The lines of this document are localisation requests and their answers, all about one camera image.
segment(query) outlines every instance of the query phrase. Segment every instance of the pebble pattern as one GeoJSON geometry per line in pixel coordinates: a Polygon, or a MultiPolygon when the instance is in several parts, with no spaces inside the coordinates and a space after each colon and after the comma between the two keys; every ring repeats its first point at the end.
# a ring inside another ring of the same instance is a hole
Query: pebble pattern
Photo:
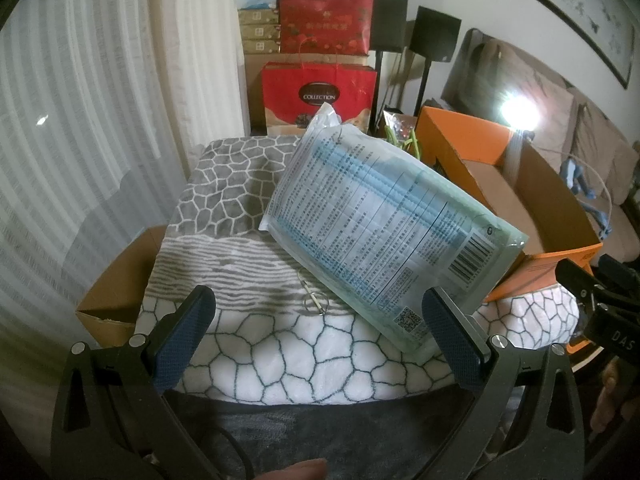
{"type": "MultiPolygon", "coordinates": [[[[180,196],[166,236],[251,237],[259,242],[260,218],[297,139],[213,142],[180,196]]],[[[169,245],[163,244],[159,261],[177,261],[169,245]]],[[[149,334],[179,305],[169,293],[154,293],[152,283],[174,280],[168,288],[176,290],[181,280],[171,265],[158,267],[162,266],[156,264],[143,301],[138,333],[149,334]]],[[[206,281],[199,276],[198,282],[206,281]]],[[[254,404],[350,404],[397,399],[453,382],[442,355],[428,362],[412,360],[345,305],[324,317],[287,308],[252,312],[234,308],[230,298],[238,282],[234,285],[218,283],[218,290],[226,289],[220,294],[226,303],[218,301],[216,317],[185,370],[179,391],[254,404]]],[[[578,308],[575,298],[557,285],[483,305],[475,317],[492,335],[505,335],[516,346],[540,348],[569,341],[578,308]]]]}

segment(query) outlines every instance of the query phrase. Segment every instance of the red gift bag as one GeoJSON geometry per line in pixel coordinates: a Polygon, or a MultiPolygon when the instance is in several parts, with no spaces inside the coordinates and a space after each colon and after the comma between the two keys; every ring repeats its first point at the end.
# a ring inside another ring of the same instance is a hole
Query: red gift bag
{"type": "Polygon", "coordinates": [[[267,63],[262,69],[267,133],[304,133],[324,102],[334,107],[343,123],[366,133],[375,84],[376,71],[370,66],[267,63]]]}
{"type": "Polygon", "coordinates": [[[369,53],[373,0],[280,0],[281,51],[369,53]]]}

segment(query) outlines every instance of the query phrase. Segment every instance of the patterned blanket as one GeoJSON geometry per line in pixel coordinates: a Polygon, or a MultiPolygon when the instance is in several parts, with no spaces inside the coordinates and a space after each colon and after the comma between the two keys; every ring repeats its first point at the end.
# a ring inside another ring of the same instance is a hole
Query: patterned blanket
{"type": "MultiPolygon", "coordinates": [[[[217,313],[178,385],[212,399],[257,404],[346,404],[395,399],[453,382],[441,355],[416,362],[306,272],[328,297],[325,316],[303,306],[299,264],[257,230],[299,137],[217,140],[181,194],[145,293],[136,331],[197,284],[217,313]]],[[[575,298],[559,285],[484,304],[474,314],[516,346],[567,342],[575,298]]]]}

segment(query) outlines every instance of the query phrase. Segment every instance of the black stand pole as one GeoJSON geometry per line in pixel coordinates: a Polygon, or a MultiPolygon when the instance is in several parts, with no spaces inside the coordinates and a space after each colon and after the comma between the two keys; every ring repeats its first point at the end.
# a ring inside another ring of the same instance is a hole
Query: black stand pole
{"type": "Polygon", "coordinates": [[[422,98],[424,96],[424,87],[427,85],[429,77],[429,69],[431,68],[431,59],[424,59],[424,72],[422,72],[422,81],[420,81],[420,89],[418,90],[418,99],[415,102],[414,116],[417,117],[422,107],[422,98]]]}
{"type": "Polygon", "coordinates": [[[369,117],[369,135],[376,134],[376,117],[378,116],[378,91],[380,90],[380,72],[382,71],[382,51],[376,51],[376,87],[373,89],[373,102],[369,117]]]}

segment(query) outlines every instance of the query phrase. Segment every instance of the metal screw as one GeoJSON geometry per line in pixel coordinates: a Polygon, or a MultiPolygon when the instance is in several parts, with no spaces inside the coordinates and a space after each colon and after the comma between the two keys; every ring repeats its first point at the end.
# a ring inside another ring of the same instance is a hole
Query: metal screw
{"type": "Polygon", "coordinates": [[[133,348],[137,348],[142,346],[146,341],[146,336],[144,334],[134,334],[129,339],[129,346],[133,346],[133,348]]]}
{"type": "Polygon", "coordinates": [[[551,351],[556,355],[564,355],[564,347],[558,343],[553,343],[551,345],[551,351]]]}
{"type": "Polygon", "coordinates": [[[79,341],[71,347],[71,353],[73,355],[81,354],[82,352],[84,352],[84,348],[85,344],[82,341],[79,341]]]}
{"type": "Polygon", "coordinates": [[[507,348],[509,342],[507,341],[507,338],[505,338],[505,336],[496,334],[491,338],[491,344],[496,348],[507,348]]]}

